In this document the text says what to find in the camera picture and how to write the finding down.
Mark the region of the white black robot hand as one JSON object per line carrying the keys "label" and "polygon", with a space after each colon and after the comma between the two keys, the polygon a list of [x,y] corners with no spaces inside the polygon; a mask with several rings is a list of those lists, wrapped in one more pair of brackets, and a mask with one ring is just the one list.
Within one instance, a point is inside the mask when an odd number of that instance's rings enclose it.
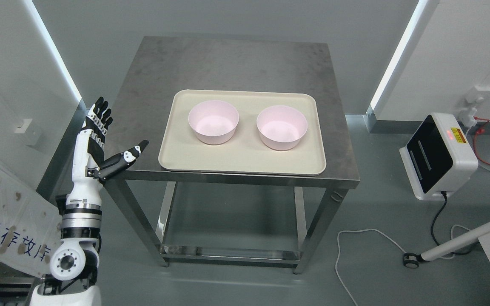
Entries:
{"label": "white black robot hand", "polygon": [[105,159],[105,138],[113,122],[111,109],[104,97],[99,97],[88,110],[74,145],[73,188],[66,198],[68,207],[101,206],[100,190],[116,174],[128,169],[142,155],[148,141]]}

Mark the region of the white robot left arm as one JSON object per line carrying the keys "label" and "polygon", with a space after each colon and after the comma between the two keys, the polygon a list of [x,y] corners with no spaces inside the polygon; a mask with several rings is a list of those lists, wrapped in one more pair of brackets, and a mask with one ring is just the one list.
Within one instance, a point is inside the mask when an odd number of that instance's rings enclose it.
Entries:
{"label": "white robot left arm", "polygon": [[100,306],[101,292],[96,285],[101,246],[99,205],[85,200],[66,203],[56,196],[62,217],[61,245],[49,262],[49,274],[31,293],[31,306]]}

